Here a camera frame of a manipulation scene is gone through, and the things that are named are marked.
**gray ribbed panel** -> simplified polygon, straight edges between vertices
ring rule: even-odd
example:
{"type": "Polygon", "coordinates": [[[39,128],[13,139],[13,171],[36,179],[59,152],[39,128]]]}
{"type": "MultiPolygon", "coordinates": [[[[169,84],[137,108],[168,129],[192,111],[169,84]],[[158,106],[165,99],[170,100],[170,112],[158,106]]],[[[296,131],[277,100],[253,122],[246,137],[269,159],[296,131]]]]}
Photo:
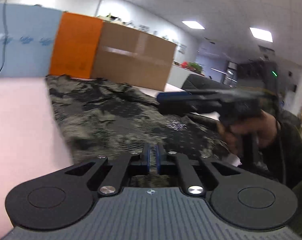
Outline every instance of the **gray ribbed panel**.
{"type": "Polygon", "coordinates": [[[249,232],[219,220],[200,198],[178,188],[125,188],[101,199],[83,220],[53,232],[14,228],[4,240],[293,240],[289,228],[249,232]]]}

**human hand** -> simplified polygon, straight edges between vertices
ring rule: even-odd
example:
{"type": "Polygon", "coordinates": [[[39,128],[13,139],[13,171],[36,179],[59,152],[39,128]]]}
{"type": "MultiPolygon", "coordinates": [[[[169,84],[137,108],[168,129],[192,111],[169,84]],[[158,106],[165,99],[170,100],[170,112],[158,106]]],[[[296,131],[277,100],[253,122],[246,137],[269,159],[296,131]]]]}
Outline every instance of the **human hand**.
{"type": "Polygon", "coordinates": [[[218,132],[223,140],[227,143],[231,153],[238,155],[237,135],[256,133],[258,136],[258,147],[265,148],[269,146],[277,136],[276,119],[264,111],[261,111],[260,117],[247,118],[243,121],[236,122],[230,126],[227,131],[220,122],[217,124],[218,132]]]}

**square ceiling light panel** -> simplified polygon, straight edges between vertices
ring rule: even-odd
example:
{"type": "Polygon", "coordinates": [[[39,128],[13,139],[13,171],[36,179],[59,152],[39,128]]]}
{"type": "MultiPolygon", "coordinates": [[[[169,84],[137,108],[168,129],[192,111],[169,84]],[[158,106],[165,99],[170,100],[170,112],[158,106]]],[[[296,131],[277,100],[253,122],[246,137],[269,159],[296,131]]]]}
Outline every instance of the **square ceiling light panel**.
{"type": "Polygon", "coordinates": [[[192,29],[199,29],[199,30],[205,30],[205,28],[198,22],[194,22],[194,21],[184,21],[182,22],[184,23],[186,26],[192,28],[192,29]]]}
{"type": "Polygon", "coordinates": [[[263,41],[273,42],[271,32],[257,29],[257,28],[250,28],[250,30],[255,38],[263,41]]]}

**silver screw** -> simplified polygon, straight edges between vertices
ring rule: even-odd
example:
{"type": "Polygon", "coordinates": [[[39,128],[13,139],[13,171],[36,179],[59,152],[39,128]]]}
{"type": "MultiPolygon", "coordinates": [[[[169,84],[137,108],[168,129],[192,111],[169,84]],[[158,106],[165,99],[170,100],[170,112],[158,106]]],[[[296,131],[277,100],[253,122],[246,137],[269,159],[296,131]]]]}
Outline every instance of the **silver screw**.
{"type": "Polygon", "coordinates": [[[193,195],[201,194],[203,192],[203,187],[200,186],[191,186],[188,188],[189,193],[193,195]]]}
{"type": "Polygon", "coordinates": [[[115,192],[115,187],[113,186],[103,186],[100,188],[100,192],[103,194],[111,194],[115,192]]]}

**person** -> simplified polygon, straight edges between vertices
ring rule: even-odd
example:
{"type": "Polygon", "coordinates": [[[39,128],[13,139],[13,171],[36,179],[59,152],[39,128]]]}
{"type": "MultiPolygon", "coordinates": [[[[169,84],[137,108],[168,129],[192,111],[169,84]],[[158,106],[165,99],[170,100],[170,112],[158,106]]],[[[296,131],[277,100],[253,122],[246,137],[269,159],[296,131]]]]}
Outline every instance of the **person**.
{"type": "Polygon", "coordinates": [[[302,139],[298,129],[286,119],[277,122],[274,116],[264,111],[260,117],[236,122],[229,129],[220,122],[217,128],[229,151],[235,155],[239,154],[235,135],[256,133],[264,163],[271,174],[281,182],[283,165],[278,140],[280,137],[286,165],[286,185],[296,194],[299,203],[297,215],[290,223],[290,227],[302,236],[302,139]]]}

